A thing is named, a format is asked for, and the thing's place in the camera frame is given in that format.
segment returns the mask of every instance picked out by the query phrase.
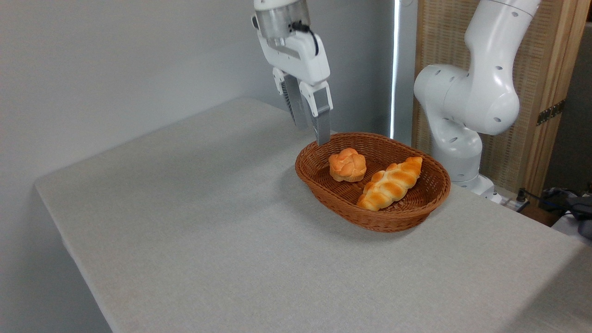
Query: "pastry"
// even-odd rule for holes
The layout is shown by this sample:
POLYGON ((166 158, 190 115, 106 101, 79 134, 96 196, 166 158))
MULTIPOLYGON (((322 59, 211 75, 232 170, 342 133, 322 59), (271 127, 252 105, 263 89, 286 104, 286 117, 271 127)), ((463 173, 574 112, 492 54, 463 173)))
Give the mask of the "pastry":
POLYGON ((354 148, 329 157, 329 174, 336 181, 360 181, 366 174, 366 159, 354 148))
POLYGON ((422 160, 419 156, 409 157, 403 163, 393 163, 386 170, 375 173, 372 180, 364 186, 357 205, 377 212, 401 200, 419 178, 422 160))

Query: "light strip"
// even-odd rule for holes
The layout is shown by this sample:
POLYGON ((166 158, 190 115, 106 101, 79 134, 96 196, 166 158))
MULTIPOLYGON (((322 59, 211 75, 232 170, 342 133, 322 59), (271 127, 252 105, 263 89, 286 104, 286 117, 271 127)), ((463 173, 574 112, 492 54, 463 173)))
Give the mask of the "light strip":
POLYGON ((397 83, 397 67, 399 63, 399 18, 401 13, 401 0, 394 0, 394 18, 392 32, 392 83, 391 83, 391 132, 389 137, 395 137, 395 86, 397 83))

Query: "white wall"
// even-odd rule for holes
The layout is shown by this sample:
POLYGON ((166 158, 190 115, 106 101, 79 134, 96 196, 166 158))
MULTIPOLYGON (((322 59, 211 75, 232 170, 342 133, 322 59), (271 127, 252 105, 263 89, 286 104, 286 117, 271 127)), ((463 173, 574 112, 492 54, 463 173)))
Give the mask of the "white wall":
MULTIPOLYGON (((308 3, 335 125, 378 130, 391 5, 308 3)), ((33 181, 236 97, 283 107, 252 11, 251 0, 0 0, 0 332, 109 331, 33 181)))

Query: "basket rim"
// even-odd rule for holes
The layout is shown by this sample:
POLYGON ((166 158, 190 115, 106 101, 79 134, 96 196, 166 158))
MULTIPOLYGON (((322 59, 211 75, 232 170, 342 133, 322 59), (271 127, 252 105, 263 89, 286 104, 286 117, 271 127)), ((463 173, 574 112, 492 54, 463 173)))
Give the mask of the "basket rim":
MULTIPOLYGON (((436 166, 442 170, 442 174, 445 176, 445 181, 449 184, 448 186, 445 186, 444 189, 438 193, 438 195, 436 196, 436 198, 434 198, 432 201, 428 202, 427 204, 425 204, 424 206, 421 207, 415 207, 415 208, 411 208, 411 209, 407 209, 405 210, 406 214, 410 214, 410 213, 414 213, 418 216, 424 215, 424 214, 429 214, 432 211, 434 211, 435 208, 437 208, 438 206, 440 206, 441 202, 443 202, 444 200, 446 200, 446 198, 448 197, 448 195, 450 194, 450 190, 451 190, 451 180, 450 180, 450 175, 448 174, 448 172, 446 171, 446 169, 444 168, 444 166, 442 166, 442 164, 440 162, 438 162, 435 158, 433 158, 432 156, 418 150, 412 147, 409 147, 397 140, 391 139, 389 137, 386 137, 384 135, 380 135, 380 134, 376 134, 376 133, 367 133, 367 132, 341 132, 341 133, 335 133, 333 135, 331 135, 331 138, 338 138, 338 137, 342 137, 342 136, 371 136, 377 139, 381 139, 381 140, 385 140, 390 142, 391 144, 395 144, 397 146, 401 146, 405 149, 411 150, 413 151, 413 153, 416 153, 416 156, 421 156, 424 159, 429 160, 431 163, 436 164, 436 166)), ((342 203, 346 204, 347 206, 350 207, 354 207, 355 209, 357 209, 359 212, 364 212, 364 213, 372 213, 372 214, 378 214, 378 215, 384 215, 384 217, 388 217, 388 216, 392 216, 392 215, 397 215, 400 214, 401 212, 398 211, 394 211, 394 212, 386 212, 383 210, 379 210, 377 212, 372 212, 370 210, 367 209, 363 209, 355 204, 350 203, 349 201, 336 196, 333 194, 332 191, 330 191, 328 188, 326 188, 325 186, 317 183, 316 181, 314 181, 311 177, 309 177, 307 174, 305 174, 304 172, 302 172, 300 170, 299 167, 297 167, 299 161, 304 157, 304 152, 310 149, 314 149, 314 145, 317 144, 316 141, 313 141, 311 143, 309 143, 304 149, 302 149, 302 151, 298 154, 298 156, 296 157, 296 162, 295 162, 295 166, 296 166, 296 173, 298 174, 298 176, 300 178, 305 178, 307 180, 307 183, 312 183, 315 186, 321 188, 324 192, 326 192, 327 194, 330 194, 331 196, 333 196, 334 198, 337 198, 339 201, 341 201, 342 203)))

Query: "round bread roll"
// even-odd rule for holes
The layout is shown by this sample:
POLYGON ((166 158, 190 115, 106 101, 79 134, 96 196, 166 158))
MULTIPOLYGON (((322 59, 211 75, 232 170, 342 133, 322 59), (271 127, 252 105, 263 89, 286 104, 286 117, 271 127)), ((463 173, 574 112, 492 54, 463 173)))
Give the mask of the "round bread roll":
POLYGON ((366 158, 354 148, 346 148, 329 157, 329 174, 336 181, 360 181, 366 174, 366 158))

